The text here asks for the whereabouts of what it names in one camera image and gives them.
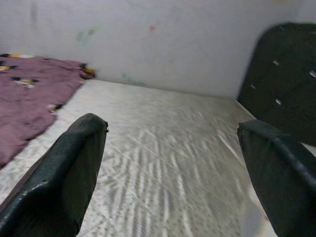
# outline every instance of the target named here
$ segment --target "bed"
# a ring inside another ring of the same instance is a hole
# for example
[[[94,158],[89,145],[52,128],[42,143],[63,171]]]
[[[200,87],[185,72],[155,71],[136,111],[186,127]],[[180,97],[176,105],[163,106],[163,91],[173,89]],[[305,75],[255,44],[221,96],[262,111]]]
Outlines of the bed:
[[[0,201],[86,113],[110,132],[80,237],[262,235],[268,221],[252,201],[236,134],[251,117],[236,101],[94,79],[0,170]]]

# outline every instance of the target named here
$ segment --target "purple blanket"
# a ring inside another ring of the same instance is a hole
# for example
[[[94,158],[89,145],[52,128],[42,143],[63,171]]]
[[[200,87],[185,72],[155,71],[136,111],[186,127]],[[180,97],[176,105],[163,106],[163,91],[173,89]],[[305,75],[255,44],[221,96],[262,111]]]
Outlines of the purple blanket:
[[[84,64],[0,56],[0,167],[43,133],[82,83]]]

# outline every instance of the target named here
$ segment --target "white mattress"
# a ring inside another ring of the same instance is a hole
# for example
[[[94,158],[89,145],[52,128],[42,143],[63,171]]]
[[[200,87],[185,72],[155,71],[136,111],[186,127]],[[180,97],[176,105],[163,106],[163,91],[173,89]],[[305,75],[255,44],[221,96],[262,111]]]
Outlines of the white mattress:
[[[260,231],[262,213],[247,211],[249,177],[236,135],[238,123],[251,118],[234,100],[98,80],[87,81],[54,125],[0,170],[0,201],[86,113],[108,121],[110,132],[79,236],[245,237]]]

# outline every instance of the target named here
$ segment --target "purple cloth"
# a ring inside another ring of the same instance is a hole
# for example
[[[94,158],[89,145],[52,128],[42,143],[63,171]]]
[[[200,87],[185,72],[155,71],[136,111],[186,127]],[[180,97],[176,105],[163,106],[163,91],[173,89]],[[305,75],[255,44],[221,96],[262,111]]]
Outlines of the purple cloth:
[[[83,82],[75,61],[0,56],[0,167],[56,119]]]

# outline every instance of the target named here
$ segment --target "white wall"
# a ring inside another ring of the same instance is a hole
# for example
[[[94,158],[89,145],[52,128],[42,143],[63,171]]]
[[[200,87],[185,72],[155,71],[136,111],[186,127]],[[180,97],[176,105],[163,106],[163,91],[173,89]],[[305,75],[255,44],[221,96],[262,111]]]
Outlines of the white wall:
[[[303,5],[297,15],[296,20],[299,22],[316,23],[316,0],[304,0]]]
[[[100,79],[234,97],[259,34],[301,0],[2,0],[0,51],[91,63]]]

